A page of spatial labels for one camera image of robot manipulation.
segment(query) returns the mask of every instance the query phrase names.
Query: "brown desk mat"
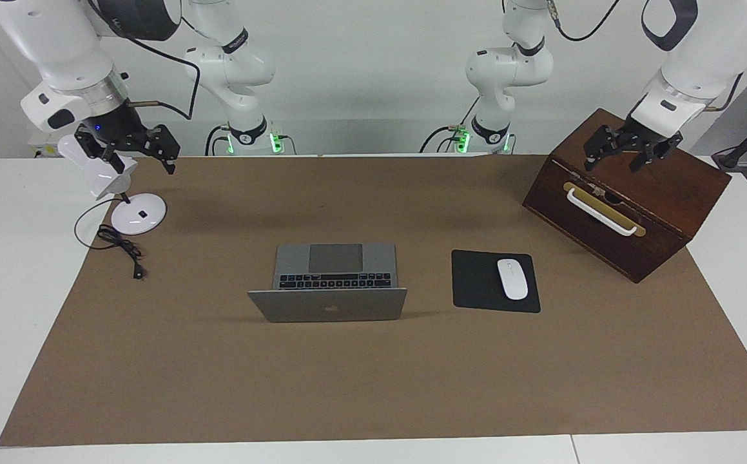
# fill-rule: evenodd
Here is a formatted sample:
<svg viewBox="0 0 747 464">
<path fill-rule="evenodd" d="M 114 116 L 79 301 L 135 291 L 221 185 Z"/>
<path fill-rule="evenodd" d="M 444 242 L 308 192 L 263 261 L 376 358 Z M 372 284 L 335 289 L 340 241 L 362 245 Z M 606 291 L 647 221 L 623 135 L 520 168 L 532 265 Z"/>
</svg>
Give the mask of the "brown desk mat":
<svg viewBox="0 0 747 464">
<path fill-rule="evenodd" d="M 688 252 L 629 282 L 521 206 L 544 159 L 144 160 L 149 276 L 88 253 L 0 446 L 747 429 L 747 353 Z M 401 320 L 247 299 L 279 244 L 379 240 Z M 453 249 L 532 255 L 541 314 L 455 308 Z"/>
</svg>

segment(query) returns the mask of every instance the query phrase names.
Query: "laptop keyboard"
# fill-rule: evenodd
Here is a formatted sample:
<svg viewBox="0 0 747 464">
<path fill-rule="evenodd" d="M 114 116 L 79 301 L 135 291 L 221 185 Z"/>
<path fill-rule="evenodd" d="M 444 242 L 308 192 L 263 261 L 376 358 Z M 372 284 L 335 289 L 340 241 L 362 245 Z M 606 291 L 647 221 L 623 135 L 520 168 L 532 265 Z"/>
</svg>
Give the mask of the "laptop keyboard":
<svg viewBox="0 0 747 464">
<path fill-rule="evenodd" d="M 392 287 L 390 273 L 287 274 L 279 277 L 282 290 Z"/>
</svg>

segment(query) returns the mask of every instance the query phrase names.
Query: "white table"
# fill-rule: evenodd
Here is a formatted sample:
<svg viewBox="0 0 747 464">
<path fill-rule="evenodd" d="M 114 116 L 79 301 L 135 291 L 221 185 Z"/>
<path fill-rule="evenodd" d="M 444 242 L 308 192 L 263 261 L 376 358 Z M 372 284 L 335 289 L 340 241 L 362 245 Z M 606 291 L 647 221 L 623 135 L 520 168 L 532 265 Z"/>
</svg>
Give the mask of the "white table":
<svg viewBox="0 0 747 464">
<path fill-rule="evenodd" d="M 81 268 L 93 204 L 64 159 L 0 159 L 0 432 Z M 85 218 L 94 234 L 106 208 Z M 736 175 L 689 250 L 747 347 L 747 182 Z M 0 462 L 747 462 L 747 432 L 0 449 Z"/>
</svg>

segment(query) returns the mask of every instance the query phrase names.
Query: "box lid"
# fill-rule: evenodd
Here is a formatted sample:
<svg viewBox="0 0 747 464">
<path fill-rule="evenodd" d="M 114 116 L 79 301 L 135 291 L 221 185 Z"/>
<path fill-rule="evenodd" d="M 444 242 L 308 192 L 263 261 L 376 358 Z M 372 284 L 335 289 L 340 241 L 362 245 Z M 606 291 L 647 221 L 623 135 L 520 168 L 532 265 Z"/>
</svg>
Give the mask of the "box lid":
<svg viewBox="0 0 747 464">
<path fill-rule="evenodd" d="M 554 150 L 554 159 L 600 188 L 621 197 L 648 217 L 688 238 L 694 237 L 714 208 L 731 177 L 683 150 L 674 150 L 632 173 L 636 153 L 626 152 L 598 162 L 586 171 L 583 145 L 604 124 L 619 129 L 623 120 L 598 109 Z"/>
</svg>

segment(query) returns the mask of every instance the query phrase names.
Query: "dark brown wooden box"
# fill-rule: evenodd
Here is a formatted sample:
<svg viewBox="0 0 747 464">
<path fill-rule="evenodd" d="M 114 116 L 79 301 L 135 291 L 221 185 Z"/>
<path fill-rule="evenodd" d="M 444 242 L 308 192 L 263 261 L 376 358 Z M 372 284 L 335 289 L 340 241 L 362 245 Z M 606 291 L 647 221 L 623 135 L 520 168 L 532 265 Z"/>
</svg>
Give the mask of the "dark brown wooden box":
<svg viewBox="0 0 747 464">
<path fill-rule="evenodd" d="M 637 173 L 628 167 L 635 153 L 611 156 L 586 171 L 583 145 L 603 124 L 617 129 L 623 120 L 595 111 L 550 154 L 523 205 L 639 282 L 691 241 L 730 177 L 683 150 Z"/>
</svg>

